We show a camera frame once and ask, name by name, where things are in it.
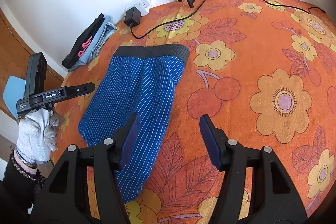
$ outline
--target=person's arm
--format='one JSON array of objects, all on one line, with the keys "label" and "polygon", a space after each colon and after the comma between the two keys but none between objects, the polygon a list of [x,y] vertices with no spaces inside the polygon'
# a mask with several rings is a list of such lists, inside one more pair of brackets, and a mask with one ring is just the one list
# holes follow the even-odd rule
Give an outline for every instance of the person's arm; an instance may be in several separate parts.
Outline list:
[{"label": "person's arm", "polygon": [[32,167],[25,165],[16,150],[12,151],[6,167],[3,186],[22,212],[27,213],[31,208],[34,188],[42,178],[36,165]]},{"label": "person's arm", "polygon": [[19,121],[16,147],[9,157],[2,186],[24,213],[31,208],[45,180],[37,162],[50,160],[51,151],[57,149],[59,122],[51,122],[52,115],[53,111],[46,109],[32,110]]}]

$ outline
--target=pink clip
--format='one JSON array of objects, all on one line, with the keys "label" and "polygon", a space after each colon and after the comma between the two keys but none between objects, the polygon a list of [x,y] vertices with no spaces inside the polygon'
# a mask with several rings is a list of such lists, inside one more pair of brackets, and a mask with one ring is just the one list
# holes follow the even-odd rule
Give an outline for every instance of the pink clip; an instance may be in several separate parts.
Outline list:
[{"label": "pink clip", "polygon": [[92,36],[90,36],[90,38],[87,40],[87,42],[84,42],[84,43],[82,44],[82,47],[83,47],[83,48],[88,47],[88,46],[90,45],[91,41],[92,41]]},{"label": "pink clip", "polygon": [[85,50],[86,50],[86,48],[85,48],[83,51],[79,51],[77,55],[78,55],[79,57],[81,57],[81,56],[84,54]]}]

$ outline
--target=black power cable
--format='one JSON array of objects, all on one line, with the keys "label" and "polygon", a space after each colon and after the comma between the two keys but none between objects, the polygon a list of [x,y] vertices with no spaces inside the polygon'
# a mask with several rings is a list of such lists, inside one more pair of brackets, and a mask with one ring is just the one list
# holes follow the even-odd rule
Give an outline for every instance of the black power cable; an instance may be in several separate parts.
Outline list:
[{"label": "black power cable", "polygon": [[[160,24],[160,25],[154,27],[153,29],[149,30],[147,33],[145,33],[145,34],[144,34],[143,36],[141,36],[141,37],[137,37],[137,36],[133,33],[132,28],[131,28],[131,33],[132,33],[132,35],[133,35],[136,39],[144,38],[144,37],[145,37],[146,35],[148,35],[150,32],[154,31],[157,27],[160,27],[160,26],[162,26],[162,25],[166,25],[166,24],[169,24],[169,23],[173,23],[173,22],[177,22],[177,21],[185,20],[185,19],[188,19],[189,17],[192,17],[192,16],[193,16],[193,15],[194,15],[194,14],[201,8],[201,7],[202,7],[202,5],[204,4],[204,2],[206,2],[206,1],[207,1],[207,0],[203,0],[202,3],[197,7],[197,9],[196,9],[195,11],[193,11],[193,12],[191,13],[190,16],[187,16],[187,17],[184,17],[184,18],[180,18],[180,19],[175,19],[175,20],[172,20],[172,21],[169,21],[169,22],[166,22],[166,23],[162,23],[162,24]],[[275,5],[275,4],[269,3],[269,2],[266,1],[266,0],[263,0],[263,1],[266,2],[266,3],[269,4],[269,5],[272,5],[272,6],[295,8],[295,9],[301,10],[301,11],[303,11],[303,12],[306,12],[306,13],[308,13],[308,14],[310,14],[310,15],[311,15],[310,9],[313,9],[313,8],[320,9],[322,12],[325,13],[324,10],[322,10],[320,7],[317,7],[317,6],[309,7],[309,8],[308,8],[308,11],[306,11],[306,10],[303,10],[302,8],[298,8],[298,7],[295,7],[295,6],[290,6],[290,5]]]}]

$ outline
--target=gloved hand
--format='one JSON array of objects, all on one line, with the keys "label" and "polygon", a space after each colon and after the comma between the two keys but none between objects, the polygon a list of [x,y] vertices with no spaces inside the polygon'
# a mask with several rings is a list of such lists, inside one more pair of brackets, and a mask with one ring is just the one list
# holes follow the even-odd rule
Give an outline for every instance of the gloved hand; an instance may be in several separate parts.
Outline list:
[{"label": "gloved hand", "polygon": [[51,151],[57,149],[57,130],[51,126],[52,110],[32,110],[19,122],[16,152],[24,163],[50,160]]}]

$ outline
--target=orange patterned fabric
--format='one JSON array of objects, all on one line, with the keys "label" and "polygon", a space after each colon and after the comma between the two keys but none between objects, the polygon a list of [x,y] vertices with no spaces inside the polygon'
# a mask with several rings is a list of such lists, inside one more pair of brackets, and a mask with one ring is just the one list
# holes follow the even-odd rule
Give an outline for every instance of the orange patterned fabric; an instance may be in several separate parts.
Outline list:
[{"label": "orange patterned fabric", "polygon": [[[202,0],[196,0],[195,7]],[[269,0],[307,9],[296,0]],[[190,57],[176,87],[162,147],[139,197],[125,207],[132,224],[207,224],[223,173],[209,160],[199,117],[246,147],[271,146],[291,176],[307,214],[321,204],[335,181],[336,28],[328,16],[265,4],[261,0],[208,0],[191,18],[134,39],[123,22],[100,55],[68,74],[64,85],[103,79],[119,45],[181,43]],[[190,15],[187,4],[151,9],[134,32]],[[85,147],[78,122],[93,94],[56,106],[66,121],[58,135],[57,161],[70,144]],[[241,217],[251,195],[247,172]],[[88,172],[92,215],[99,217],[92,170]]]}]

